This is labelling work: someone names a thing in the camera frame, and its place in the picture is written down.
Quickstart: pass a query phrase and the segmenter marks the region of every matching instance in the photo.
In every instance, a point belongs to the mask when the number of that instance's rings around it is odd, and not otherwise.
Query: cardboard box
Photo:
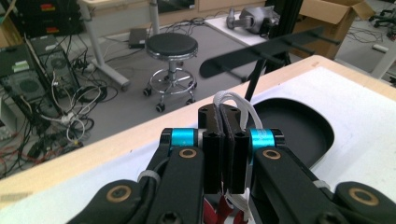
[[[6,18],[0,25],[0,48],[19,45],[23,40],[14,23]]]
[[[323,26],[323,36],[333,40],[343,41],[347,32],[358,16],[362,20],[368,20],[375,12],[364,0],[304,0],[300,9],[299,20],[294,26],[294,33]],[[316,54],[329,59],[334,59],[341,44],[336,46],[324,40],[305,45],[313,49]],[[309,55],[297,49],[291,53],[308,57]]]

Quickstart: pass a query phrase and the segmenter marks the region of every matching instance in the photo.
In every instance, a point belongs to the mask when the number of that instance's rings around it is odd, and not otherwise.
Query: stool
[[[161,95],[160,102],[156,105],[158,112],[165,110],[163,103],[165,95],[174,95],[188,92],[191,98],[186,102],[187,105],[195,102],[192,90],[196,88],[195,77],[182,68],[177,67],[177,63],[192,58],[198,52],[197,41],[187,35],[165,33],[154,35],[146,41],[146,51],[149,56],[169,62],[169,67],[155,72],[148,81],[147,87],[143,90],[146,96],[151,95],[151,90]],[[178,73],[184,73],[186,77],[178,77]]]

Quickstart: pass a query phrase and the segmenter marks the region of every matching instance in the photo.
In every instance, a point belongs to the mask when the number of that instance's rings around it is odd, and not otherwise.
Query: round stool seat
[[[146,41],[148,54],[164,61],[183,61],[198,51],[198,42],[187,35],[165,33],[154,35]]]

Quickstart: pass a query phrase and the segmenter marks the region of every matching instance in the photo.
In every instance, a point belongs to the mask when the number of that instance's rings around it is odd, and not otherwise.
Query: robotic hand
[[[234,223],[396,223],[396,204],[361,183],[335,193],[287,148],[277,129],[246,128],[252,106],[223,92],[198,110],[198,129],[164,129],[137,182],[102,187],[69,223],[222,223],[235,196],[245,208]],[[251,192],[246,189],[252,165]],[[221,194],[217,211],[205,195]]]
[[[271,7],[245,7],[239,20],[235,19],[234,10],[230,8],[226,23],[229,29],[242,27],[254,35],[268,35],[279,20]]]

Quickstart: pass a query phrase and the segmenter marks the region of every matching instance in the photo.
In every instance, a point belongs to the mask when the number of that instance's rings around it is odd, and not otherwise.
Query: black curved plate
[[[334,133],[329,122],[307,105],[273,98],[256,105],[263,128],[277,128],[285,135],[290,150],[311,167],[332,146]],[[247,124],[254,127],[252,120]]]

